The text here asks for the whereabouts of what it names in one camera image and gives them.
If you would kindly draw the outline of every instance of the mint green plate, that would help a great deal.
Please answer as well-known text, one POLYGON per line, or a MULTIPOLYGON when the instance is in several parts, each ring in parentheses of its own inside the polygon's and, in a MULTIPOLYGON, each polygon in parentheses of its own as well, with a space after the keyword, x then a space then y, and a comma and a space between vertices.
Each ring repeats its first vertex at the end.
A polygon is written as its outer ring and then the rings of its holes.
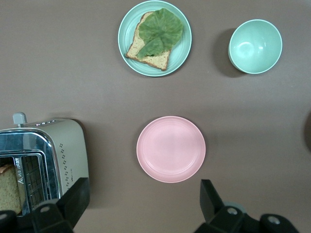
POLYGON ((185 15, 172 4, 158 0, 145 1, 133 7, 123 18, 118 33, 119 50, 124 61, 136 72, 150 77, 165 76, 177 70, 188 57, 191 48, 191 42, 191 28, 185 15), (168 67, 165 71, 161 71, 160 69, 153 68, 147 64, 143 64, 125 57, 125 54, 133 42, 134 31, 142 15, 148 11, 156 11, 160 10, 161 8, 166 8, 174 13, 184 25, 182 37, 173 47, 170 54, 168 67))

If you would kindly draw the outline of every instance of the sandwich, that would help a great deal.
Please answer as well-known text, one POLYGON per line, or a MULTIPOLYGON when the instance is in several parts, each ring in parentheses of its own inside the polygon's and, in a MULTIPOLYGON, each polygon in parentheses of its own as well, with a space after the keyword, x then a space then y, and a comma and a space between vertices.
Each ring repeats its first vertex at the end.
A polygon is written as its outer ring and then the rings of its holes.
POLYGON ((144 13, 125 56, 165 71, 172 48, 180 40, 182 30, 180 19, 165 8, 144 13))

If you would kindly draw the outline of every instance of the green leaf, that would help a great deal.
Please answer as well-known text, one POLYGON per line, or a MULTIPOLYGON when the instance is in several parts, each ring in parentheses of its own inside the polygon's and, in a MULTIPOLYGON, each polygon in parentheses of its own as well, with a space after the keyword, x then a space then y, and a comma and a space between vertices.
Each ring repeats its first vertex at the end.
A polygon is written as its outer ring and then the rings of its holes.
POLYGON ((180 19, 165 8, 154 11, 139 26, 139 36, 145 46, 139 51, 139 59, 144 56, 160 55, 171 50, 180 40, 183 24, 180 19))
POLYGON ((137 54, 137 58, 142 59, 144 56, 160 55, 163 51, 163 42, 159 37, 157 37, 142 47, 142 49, 137 54))

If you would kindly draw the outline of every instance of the bread in toaster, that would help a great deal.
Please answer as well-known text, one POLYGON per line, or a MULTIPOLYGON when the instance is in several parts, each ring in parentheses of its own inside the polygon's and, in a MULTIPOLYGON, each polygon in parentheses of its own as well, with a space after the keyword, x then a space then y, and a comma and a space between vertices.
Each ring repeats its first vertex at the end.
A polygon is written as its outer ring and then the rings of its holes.
POLYGON ((141 50, 141 48, 145 46, 143 39, 141 39, 139 36, 139 26, 152 13, 153 11, 147 12, 141 17, 140 22, 137 24, 135 32, 134 32, 133 43, 131 44, 125 56, 127 58, 148 64, 151 67, 158 68, 158 69, 161 69, 162 71, 165 71, 167 69, 167 66, 169 63, 169 56, 172 50, 164 51, 162 52, 162 54, 157 55, 157 56, 145 56, 142 59, 138 59, 136 56, 138 52, 141 50))
POLYGON ((14 165, 0 167, 0 211, 13 210, 21 212, 19 190, 14 165))

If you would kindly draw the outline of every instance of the green bowl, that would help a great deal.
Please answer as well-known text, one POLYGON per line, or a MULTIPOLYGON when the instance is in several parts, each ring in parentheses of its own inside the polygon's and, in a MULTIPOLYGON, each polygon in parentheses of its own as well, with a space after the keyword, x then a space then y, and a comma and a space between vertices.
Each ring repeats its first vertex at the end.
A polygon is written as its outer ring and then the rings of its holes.
POLYGON ((282 52, 282 37, 277 28, 263 19, 240 25, 228 47, 231 63, 240 71, 259 74, 271 69, 282 52))

